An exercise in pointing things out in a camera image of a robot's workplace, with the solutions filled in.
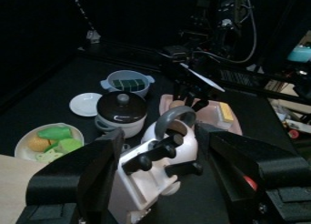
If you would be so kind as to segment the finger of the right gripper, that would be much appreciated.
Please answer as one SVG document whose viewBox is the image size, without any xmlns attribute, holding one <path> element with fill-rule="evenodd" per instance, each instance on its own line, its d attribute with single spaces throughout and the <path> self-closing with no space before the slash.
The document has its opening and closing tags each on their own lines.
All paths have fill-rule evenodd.
<svg viewBox="0 0 311 224">
<path fill-rule="evenodd" d="M 186 88 L 174 88 L 172 93 L 172 100 L 173 101 L 184 101 L 188 95 L 188 89 Z"/>
<path fill-rule="evenodd" d="M 198 99 L 196 103 L 192 105 L 192 109 L 197 112 L 201 108 L 204 108 L 209 104 L 206 99 Z"/>
</svg>

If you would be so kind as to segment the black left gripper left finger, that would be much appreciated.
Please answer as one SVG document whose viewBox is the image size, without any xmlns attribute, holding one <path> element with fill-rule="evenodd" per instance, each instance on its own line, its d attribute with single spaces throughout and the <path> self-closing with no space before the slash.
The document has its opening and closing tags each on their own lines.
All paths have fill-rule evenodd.
<svg viewBox="0 0 311 224">
<path fill-rule="evenodd" d="M 116 129 L 33 174 L 16 224 L 105 223 L 122 143 Z"/>
</svg>

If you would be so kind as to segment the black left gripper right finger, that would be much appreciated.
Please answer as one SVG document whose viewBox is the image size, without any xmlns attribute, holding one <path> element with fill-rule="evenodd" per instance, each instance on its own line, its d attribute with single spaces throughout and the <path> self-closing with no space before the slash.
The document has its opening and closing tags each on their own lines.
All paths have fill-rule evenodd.
<svg viewBox="0 0 311 224">
<path fill-rule="evenodd" d="M 209 124 L 194 125 L 230 224 L 311 224 L 311 166 L 301 156 Z"/>
</svg>

